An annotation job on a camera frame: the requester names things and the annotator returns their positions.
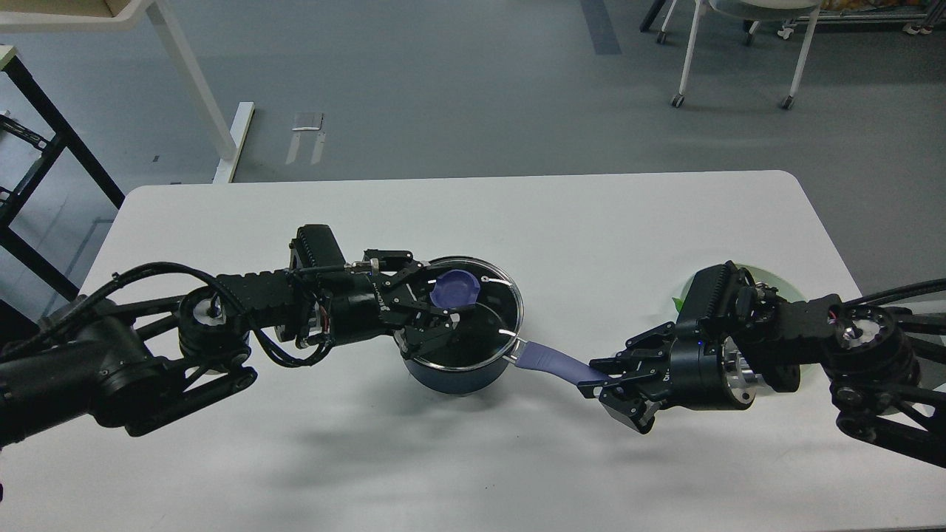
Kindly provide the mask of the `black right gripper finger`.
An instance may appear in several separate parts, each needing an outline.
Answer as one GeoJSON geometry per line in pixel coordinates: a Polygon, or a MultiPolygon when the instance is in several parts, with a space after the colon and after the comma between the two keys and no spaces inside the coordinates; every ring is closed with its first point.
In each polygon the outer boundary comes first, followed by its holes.
{"type": "Polygon", "coordinates": [[[613,420],[639,434],[648,434],[655,423],[656,413],[667,406],[665,398],[652,400],[636,387],[633,380],[595,378],[579,381],[577,389],[588,400],[597,398],[613,420]]]}
{"type": "Polygon", "coordinates": [[[589,366],[611,378],[658,376],[669,368],[675,340],[676,325],[673,322],[659,324],[626,340],[624,350],[610,357],[593,359],[589,366]]]}

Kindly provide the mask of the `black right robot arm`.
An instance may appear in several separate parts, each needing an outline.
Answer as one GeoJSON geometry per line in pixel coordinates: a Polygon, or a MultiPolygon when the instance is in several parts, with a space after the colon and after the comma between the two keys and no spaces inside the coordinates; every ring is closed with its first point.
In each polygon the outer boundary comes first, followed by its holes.
{"type": "Polygon", "coordinates": [[[920,361],[943,366],[944,319],[895,302],[939,292],[941,279],[843,301],[790,301],[732,262],[699,270],[675,322],[629,338],[591,361],[577,389],[615,420],[646,434],[657,411],[749,408],[756,388],[795,392],[802,366],[830,381],[837,427],[848,437],[944,465],[944,394],[925,389],[920,361]]]}

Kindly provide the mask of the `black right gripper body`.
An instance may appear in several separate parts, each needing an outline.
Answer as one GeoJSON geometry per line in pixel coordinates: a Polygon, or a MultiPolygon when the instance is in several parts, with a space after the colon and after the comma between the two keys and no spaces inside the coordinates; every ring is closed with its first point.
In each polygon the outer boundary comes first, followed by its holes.
{"type": "Polygon", "coordinates": [[[757,396],[751,372],[731,338],[678,334],[670,347],[670,391],[664,408],[743,411],[757,396]]]}

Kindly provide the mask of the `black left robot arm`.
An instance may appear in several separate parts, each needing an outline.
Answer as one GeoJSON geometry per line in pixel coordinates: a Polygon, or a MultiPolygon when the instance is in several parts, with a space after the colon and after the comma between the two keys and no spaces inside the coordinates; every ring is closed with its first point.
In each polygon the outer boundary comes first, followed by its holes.
{"type": "Polygon", "coordinates": [[[210,275],[175,262],[116,273],[2,350],[2,445],[81,415],[132,437],[246,390],[256,341],[283,368],[388,335],[415,359],[445,347],[479,297],[476,276],[409,251],[348,262],[327,225],[301,226],[287,268],[210,275]]]}

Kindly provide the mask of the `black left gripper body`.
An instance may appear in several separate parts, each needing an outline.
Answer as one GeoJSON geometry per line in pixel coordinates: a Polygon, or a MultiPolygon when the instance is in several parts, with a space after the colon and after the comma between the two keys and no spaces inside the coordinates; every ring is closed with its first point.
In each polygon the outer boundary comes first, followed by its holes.
{"type": "Polygon", "coordinates": [[[381,320],[372,281],[381,272],[381,259],[366,259],[365,272],[346,270],[345,262],[320,266],[319,304],[322,346],[337,347],[389,334],[391,327],[381,320]]]}

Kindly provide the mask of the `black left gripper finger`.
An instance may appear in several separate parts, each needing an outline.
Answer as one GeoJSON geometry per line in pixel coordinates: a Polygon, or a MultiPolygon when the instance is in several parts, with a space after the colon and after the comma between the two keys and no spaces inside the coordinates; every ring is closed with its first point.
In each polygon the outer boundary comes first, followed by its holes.
{"type": "Polygon", "coordinates": [[[386,307],[384,326],[404,360],[438,361],[475,307],[386,307]]]}
{"type": "Polygon", "coordinates": [[[367,275],[371,290],[362,302],[372,311],[447,311],[430,302],[423,290],[429,286],[429,263],[415,259],[409,251],[364,251],[371,269],[367,275]]]}

